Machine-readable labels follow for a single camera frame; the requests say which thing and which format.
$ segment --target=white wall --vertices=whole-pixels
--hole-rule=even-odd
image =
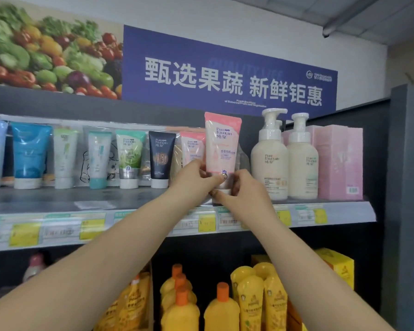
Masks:
[[[339,71],[337,109],[385,96],[387,48],[231,0],[22,0]]]
[[[406,83],[414,84],[414,38],[389,48],[386,70],[386,93]]]

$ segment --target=pink tube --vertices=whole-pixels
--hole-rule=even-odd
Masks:
[[[206,165],[210,174],[225,174],[226,181],[218,186],[224,193],[231,193],[236,163],[237,145],[242,120],[206,112]]]
[[[182,166],[194,159],[204,159],[206,134],[204,132],[181,131]]]

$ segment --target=ceiling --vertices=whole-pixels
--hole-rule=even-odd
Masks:
[[[235,0],[325,26],[359,0]],[[337,29],[394,45],[414,37],[414,0],[378,0]]]

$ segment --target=yellow price label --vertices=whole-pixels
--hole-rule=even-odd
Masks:
[[[104,231],[105,219],[87,219],[81,222],[80,240],[94,239]]]
[[[276,211],[278,214],[279,219],[282,223],[284,223],[286,226],[291,226],[291,214],[289,210],[279,210]]]
[[[316,224],[327,224],[328,218],[325,209],[314,209],[314,222]]]
[[[198,220],[198,232],[215,232],[216,231],[216,215],[201,214]]]
[[[27,247],[38,244],[41,222],[12,225],[9,247]]]

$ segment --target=teal tube cap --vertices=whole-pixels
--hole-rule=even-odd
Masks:
[[[89,188],[90,189],[104,189],[107,187],[106,178],[90,178]]]

